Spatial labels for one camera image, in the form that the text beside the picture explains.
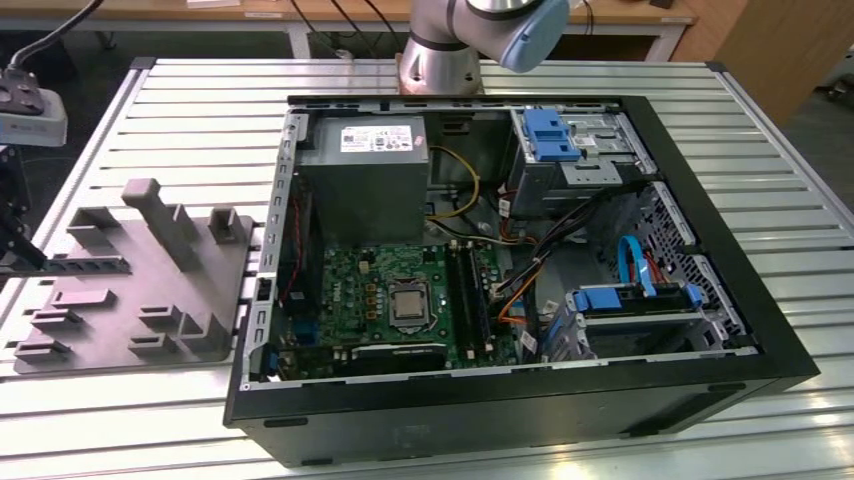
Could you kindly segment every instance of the sticker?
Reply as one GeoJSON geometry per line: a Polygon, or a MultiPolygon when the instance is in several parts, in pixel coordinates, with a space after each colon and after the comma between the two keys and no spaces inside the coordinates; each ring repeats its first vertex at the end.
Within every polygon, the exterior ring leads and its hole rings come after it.
{"type": "Polygon", "coordinates": [[[580,146],[580,147],[596,146],[596,141],[592,139],[592,137],[579,135],[577,137],[572,137],[572,140],[575,141],[576,146],[580,146]]]}
{"type": "Polygon", "coordinates": [[[267,13],[267,12],[245,12],[243,16],[245,18],[281,18],[283,17],[280,13],[267,13]]]}
{"type": "Polygon", "coordinates": [[[670,17],[661,18],[661,23],[694,23],[694,19],[691,17],[670,17]]]}
{"type": "Polygon", "coordinates": [[[408,125],[344,127],[341,152],[411,152],[412,129],[408,125]]]}
{"type": "Polygon", "coordinates": [[[497,201],[497,214],[504,218],[509,218],[509,200],[501,198],[497,201]]]}
{"type": "Polygon", "coordinates": [[[527,348],[531,353],[536,353],[536,339],[531,336],[531,334],[527,331],[521,332],[521,345],[524,345],[524,348],[527,348]]]}
{"type": "Polygon", "coordinates": [[[555,313],[559,306],[560,305],[557,304],[557,302],[552,302],[551,300],[548,300],[545,302],[545,305],[543,306],[543,315],[551,315],[552,313],[555,313]]]}

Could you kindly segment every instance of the aluminum workbench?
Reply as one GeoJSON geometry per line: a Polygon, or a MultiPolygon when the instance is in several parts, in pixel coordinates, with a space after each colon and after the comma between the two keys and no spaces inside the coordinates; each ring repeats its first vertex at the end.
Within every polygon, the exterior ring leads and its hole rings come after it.
{"type": "MultiPolygon", "coordinates": [[[[392,94],[392,61],[157,60],[138,64],[49,210],[34,243],[68,251],[74,209],[156,177],[189,214],[234,205],[265,218],[288,95],[392,94]]],[[[230,360],[144,372],[20,378],[13,345],[50,291],[12,280],[0,296],[0,478],[734,478],[854,473],[854,219],[734,83],[703,64],[483,66],[488,93],[645,95],[815,357],[820,376],[742,403],[672,437],[287,470],[221,426],[230,360]]],[[[259,243],[263,228],[253,232],[259,243]]],[[[252,253],[247,271],[256,267],[252,253]]],[[[247,277],[244,298],[253,291],[247,277]]]]}

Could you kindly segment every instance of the motherboard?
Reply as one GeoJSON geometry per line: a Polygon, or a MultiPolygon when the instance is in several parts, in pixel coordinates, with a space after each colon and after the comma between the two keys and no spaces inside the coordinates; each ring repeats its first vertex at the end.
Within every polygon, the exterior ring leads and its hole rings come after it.
{"type": "Polygon", "coordinates": [[[491,246],[327,249],[323,268],[319,319],[293,323],[300,347],[284,355],[289,378],[341,376],[336,365],[349,352],[393,357],[408,346],[443,359],[437,369],[516,363],[511,330],[485,323],[485,289],[499,280],[491,246]],[[479,291],[460,281],[465,275],[479,279],[479,291]]]}

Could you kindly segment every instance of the screw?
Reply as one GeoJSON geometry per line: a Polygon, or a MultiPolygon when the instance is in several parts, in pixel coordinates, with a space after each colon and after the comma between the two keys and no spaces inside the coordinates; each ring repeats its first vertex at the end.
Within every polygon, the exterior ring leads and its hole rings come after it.
{"type": "Polygon", "coordinates": [[[492,225],[487,222],[477,222],[477,230],[480,230],[480,233],[484,235],[492,235],[492,225]]]}

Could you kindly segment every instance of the cpu socket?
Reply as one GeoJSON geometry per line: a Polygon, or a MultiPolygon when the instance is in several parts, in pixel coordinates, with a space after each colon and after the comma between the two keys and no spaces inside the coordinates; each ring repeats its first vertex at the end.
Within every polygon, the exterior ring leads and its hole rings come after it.
{"type": "Polygon", "coordinates": [[[429,292],[425,283],[397,280],[388,285],[388,298],[388,325],[403,333],[415,333],[429,325],[429,292]]]}

